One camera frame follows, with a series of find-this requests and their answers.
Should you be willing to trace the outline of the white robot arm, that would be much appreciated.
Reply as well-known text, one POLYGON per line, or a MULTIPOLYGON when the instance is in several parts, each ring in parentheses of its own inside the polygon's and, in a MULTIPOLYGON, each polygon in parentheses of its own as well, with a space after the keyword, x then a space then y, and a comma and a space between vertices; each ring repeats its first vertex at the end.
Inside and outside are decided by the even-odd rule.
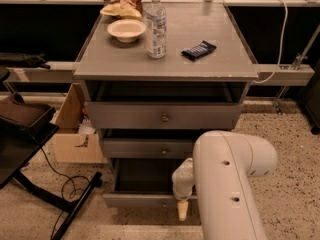
POLYGON ((204 240, 267 240, 248 178, 272 173, 277 161, 276 149, 264 138, 202 134, 193 155, 172 174, 179 219, 186 219, 195 194, 204 240))

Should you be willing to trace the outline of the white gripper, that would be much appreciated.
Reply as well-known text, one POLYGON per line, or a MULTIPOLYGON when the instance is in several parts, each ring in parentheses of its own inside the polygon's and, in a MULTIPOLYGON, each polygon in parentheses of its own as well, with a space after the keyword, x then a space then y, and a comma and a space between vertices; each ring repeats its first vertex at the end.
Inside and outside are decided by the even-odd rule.
POLYGON ((187 158, 172 174, 173 194, 177 200, 178 218, 185 221, 188 212, 188 200, 195 184, 193 159, 187 158))

